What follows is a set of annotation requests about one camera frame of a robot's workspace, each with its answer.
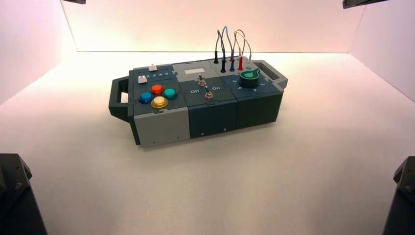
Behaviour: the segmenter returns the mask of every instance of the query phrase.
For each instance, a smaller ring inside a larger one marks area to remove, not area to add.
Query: red plug
[[[239,58],[239,67],[238,67],[238,70],[239,71],[244,70],[244,68],[242,67],[242,58],[241,57]]]

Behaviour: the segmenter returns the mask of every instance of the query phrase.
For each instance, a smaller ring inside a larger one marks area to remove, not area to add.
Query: arcade button
[[[166,97],[167,99],[172,100],[177,97],[177,92],[174,89],[169,88],[163,92],[163,96]]]
[[[142,104],[148,104],[151,102],[151,100],[153,99],[153,94],[151,94],[150,92],[143,92],[140,95],[140,99],[138,99],[138,101]]]
[[[163,93],[163,86],[162,85],[152,86],[151,93],[153,93],[154,95],[161,95]]]
[[[168,100],[163,96],[157,96],[151,101],[151,107],[161,109],[168,105]]]

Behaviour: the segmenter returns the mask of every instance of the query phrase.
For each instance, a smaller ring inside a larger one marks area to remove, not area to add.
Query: teal knob
[[[166,99],[175,99],[177,97],[177,92],[174,89],[169,88],[164,90],[163,96],[166,97]]]
[[[248,70],[239,75],[239,85],[245,88],[255,88],[258,86],[259,69]]]

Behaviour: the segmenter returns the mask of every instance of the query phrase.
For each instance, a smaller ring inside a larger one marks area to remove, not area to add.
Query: black plug
[[[221,72],[226,72],[226,70],[225,70],[225,60],[222,60],[222,69],[221,69]]]
[[[219,61],[218,61],[218,51],[217,50],[215,51],[215,60],[213,61],[213,63],[215,63],[215,64],[219,63]]]

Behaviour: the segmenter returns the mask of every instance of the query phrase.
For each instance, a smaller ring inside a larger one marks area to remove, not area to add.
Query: yellow button
[[[157,109],[164,108],[168,105],[168,100],[163,96],[157,96],[151,101],[151,106]]]

